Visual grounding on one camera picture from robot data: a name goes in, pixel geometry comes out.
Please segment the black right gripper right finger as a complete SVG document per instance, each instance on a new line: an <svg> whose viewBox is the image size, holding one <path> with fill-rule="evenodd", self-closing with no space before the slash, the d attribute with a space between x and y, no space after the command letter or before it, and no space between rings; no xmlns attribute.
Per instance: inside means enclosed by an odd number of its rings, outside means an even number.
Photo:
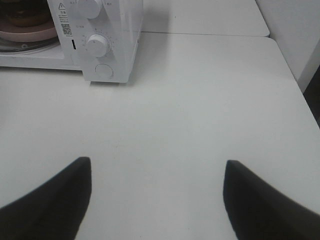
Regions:
<svg viewBox="0 0 320 240"><path fill-rule="evenodd" d="M320 216L293 201L237 160L228 160L223 202L239 240L318 240Z"/></svg>

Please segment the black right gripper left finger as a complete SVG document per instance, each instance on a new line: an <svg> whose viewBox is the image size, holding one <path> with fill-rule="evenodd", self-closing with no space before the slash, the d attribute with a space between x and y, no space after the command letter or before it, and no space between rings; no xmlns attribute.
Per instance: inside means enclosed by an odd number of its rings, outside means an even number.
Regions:
<svg viewBox="0 0 320 240"><path fill-rule="evenodd" d="M89 157L79 157L51 179L1 207L2 240L74 240L92 194Z"/></svg>

